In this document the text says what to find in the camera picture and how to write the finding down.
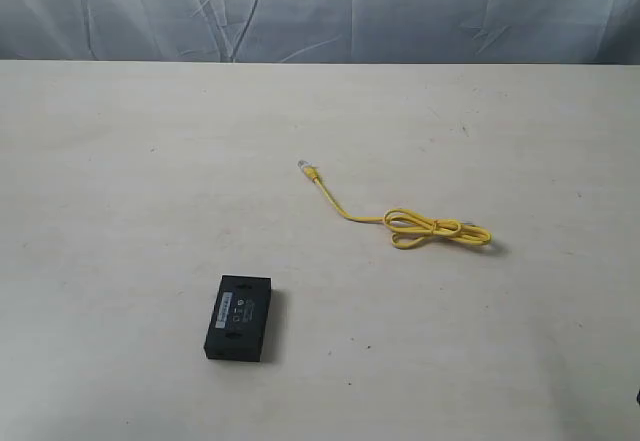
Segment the small black electronic box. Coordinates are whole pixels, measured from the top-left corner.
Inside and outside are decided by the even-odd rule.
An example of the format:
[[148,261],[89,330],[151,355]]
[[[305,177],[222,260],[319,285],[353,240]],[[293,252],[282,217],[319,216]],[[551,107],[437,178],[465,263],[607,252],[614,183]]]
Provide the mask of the small black electronic box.
[[221,277],[204,342],[209,360],[261,360],[271,294],[270,278]]

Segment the white backdrop curtain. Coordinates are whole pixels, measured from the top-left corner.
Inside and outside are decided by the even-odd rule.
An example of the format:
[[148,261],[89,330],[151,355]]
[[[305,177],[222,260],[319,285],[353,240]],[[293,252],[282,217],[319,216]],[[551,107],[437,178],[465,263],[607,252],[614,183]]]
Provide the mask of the white backdrop curtain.
[[5,59],[639,61],[639,0],[1,0]]

